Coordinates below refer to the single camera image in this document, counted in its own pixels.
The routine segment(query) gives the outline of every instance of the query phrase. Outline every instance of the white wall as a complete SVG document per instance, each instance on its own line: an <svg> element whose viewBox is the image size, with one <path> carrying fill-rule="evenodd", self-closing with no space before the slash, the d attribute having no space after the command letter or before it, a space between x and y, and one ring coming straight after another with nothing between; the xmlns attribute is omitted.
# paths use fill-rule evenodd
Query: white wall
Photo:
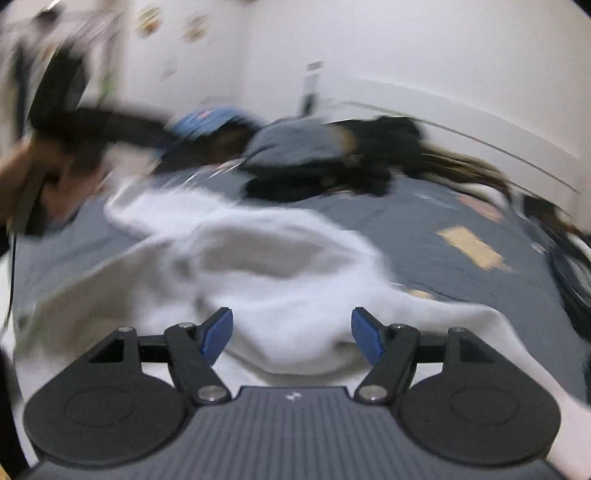
<svg viewBox="0 0 591 480"><path fill-rule="evenodd" d="M571 0L258 0L253 8L241 104L263 117L296 113L306 63L324 60L325 82L370 77L492 113L581 159L573 168L591 177L591 19Z"/></svg>
<svg viewBox="0 0 591 480"><path fill-rule="evenodd" d="M161 28L148 38L135 32L150 0L131 0L123 57L122 101L182 116L210 103L236 103L245 58L250 10L243 0L162 0ZM209 14L204 38L187 43L183 26L193 14Z"/></svg>

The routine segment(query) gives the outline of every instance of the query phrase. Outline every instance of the white towel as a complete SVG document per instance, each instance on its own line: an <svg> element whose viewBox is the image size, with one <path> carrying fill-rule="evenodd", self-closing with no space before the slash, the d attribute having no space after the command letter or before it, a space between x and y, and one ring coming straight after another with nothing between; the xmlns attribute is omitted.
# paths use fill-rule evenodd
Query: white towel
<svg viewBox="0 0 591 480"><path fill-rule="evenodd" d="M154 213L151 192L140 195L147 210L132 222L134 230ZM167 208L174 204L169 195ZM187 202L187 195L179 193L179 201ZM129 215L122 204L121 210L113 205L110 218ZM201 323L222 306L233 310L235 330L215 370L233 393L244 384L343 384L352 390L368 371L350 331L352 309L364 306L385 324L438 334L462 325L480 336L560 405L561 429L548 461L573 480L591 476L591 412L529 356L496 310L395 290L381 253L318 213L229 206L205 216L178 211L187 230L197 226L189 235L149 238L23 319L15 364L25 400L119 326L157 335L178 322ZM180 222L175 212L168 211L173 223ZM164 368L150 373L165 377Z"/></svg>

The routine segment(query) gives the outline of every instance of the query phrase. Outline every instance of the bed frame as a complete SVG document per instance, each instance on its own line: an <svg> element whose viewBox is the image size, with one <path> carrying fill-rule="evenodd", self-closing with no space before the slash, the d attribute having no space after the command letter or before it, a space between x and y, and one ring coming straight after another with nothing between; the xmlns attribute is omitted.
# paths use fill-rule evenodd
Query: bed frame
<svg viewBox="0 0 591 480"><path fill-rule="evenodd" d="M555 203L573 219L586 213L582 162L535 133L440 95L368 77L340 78L330 90L322 108L329 121L412 117L430 141L490 162L516 190Z"/></svg>

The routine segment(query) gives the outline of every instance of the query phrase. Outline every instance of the person's hand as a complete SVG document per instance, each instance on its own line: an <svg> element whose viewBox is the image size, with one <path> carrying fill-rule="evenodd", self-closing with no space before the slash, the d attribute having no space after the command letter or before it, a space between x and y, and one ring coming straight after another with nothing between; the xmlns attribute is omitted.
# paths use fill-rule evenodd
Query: person's hand
<svg viewBox="0 0 591 480"><path fill-rule="evenodd" d="M43 169L59 178L57 184L47 184L41 201L49 217L65 222L82 202L97 191L104 177L102 167L85 175L70 171L74 157L60 143L33 136L0 158L0 223L11 219L17 202L34 169Z"/></svg>

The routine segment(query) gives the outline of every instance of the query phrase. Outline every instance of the cable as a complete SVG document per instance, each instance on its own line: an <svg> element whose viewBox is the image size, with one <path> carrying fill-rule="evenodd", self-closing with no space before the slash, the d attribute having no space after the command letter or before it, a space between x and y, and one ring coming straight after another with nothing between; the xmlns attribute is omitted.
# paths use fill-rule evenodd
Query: cable
<svg viewBox="0 0 591 480"><path fill-rule="evenodd" d="M12 236L12 260L10 266L10 297L8 299L8 311L6 313L6 318L4 319L4 324L2 328L0 328L0 340L4 338L4 334L8 330L8 324L10 323L10 314L12 313L12 300L14 299L14 265L17 260L17 235L14 234Z"/></svg>

